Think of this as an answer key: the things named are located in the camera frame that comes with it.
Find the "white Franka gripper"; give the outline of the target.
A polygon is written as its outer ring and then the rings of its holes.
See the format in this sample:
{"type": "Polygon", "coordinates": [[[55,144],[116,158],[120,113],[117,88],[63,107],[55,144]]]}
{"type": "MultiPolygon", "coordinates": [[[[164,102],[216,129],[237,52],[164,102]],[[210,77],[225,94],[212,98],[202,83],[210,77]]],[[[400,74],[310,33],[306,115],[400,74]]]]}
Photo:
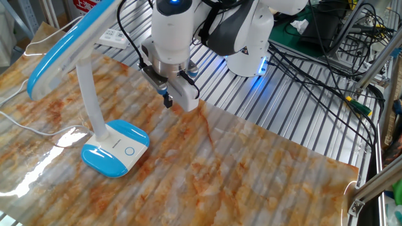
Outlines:
{"type": "Polygon", "coordinates": [[[194,110],[198,106],[200,92],[191,78],[197,74],[198,68],[189,59],[189,50],[183,51],[183,58],[173,63],[174,55],[162,58],[151,37],[142,42],[141,49],[150,62],[141,69],[141,73],[163,97],[164,106],[169,109],[176,103],[186,112],[194,110]]]}

